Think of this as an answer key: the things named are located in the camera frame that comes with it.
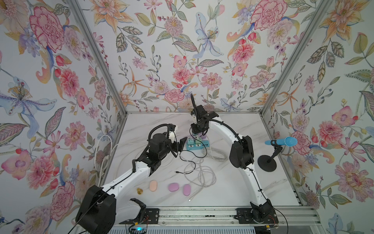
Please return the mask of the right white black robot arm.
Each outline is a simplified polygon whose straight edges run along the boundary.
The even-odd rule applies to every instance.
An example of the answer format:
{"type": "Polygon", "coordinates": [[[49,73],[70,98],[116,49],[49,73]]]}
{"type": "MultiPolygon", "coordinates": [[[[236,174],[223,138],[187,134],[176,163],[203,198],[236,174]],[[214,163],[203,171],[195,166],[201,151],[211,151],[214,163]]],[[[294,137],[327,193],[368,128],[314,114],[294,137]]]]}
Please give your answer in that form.
{"type": "Polygon", "coordinates": [[[191,116],[191,135],[207,133],[209,130],[217,133],[231,147],[229,160],[239,169],[247,190],[249,192],[252,220],[255,223],[264,223],[271,213],[275,212],[270,199],[257,179],[254,164],[253,142],[250,136],[238,134],[232,127],[224,123],[215,112],[207,112],[202,105],[196,105],[191,95],[193,110],[191,116]]]}

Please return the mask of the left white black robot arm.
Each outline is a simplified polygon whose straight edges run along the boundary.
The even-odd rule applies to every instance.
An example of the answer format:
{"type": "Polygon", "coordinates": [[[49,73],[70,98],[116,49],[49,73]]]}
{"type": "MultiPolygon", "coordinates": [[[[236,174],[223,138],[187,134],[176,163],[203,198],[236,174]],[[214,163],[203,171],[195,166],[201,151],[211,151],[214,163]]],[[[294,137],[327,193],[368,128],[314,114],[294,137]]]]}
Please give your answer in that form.
{"type": "Polygon", "coordinates": [[[174,124],[161,124],[153,128],[147,146],[132,160],[132,168],[110,183],[90,187],[76,216],[79,225],[90,234],[107,234],[114,225],[130,221],[133,225],[146,220],[146,204],[131,197],[132,189],[147,179],[169,154],[177,157],[186,138],[176,140],[174,124]]]}

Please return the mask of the teal power strip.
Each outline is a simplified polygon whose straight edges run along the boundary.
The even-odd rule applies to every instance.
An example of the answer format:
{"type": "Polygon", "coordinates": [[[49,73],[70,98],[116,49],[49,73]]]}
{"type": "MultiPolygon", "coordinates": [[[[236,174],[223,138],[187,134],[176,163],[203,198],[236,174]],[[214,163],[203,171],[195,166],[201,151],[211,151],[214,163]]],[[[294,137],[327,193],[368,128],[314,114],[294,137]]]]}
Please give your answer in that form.
{"type": "Polygon", "coordinates": [[[209,148],[210,144],[208,140],[188,138],[186,149],[188,151],[202,150],[209,148]]]}

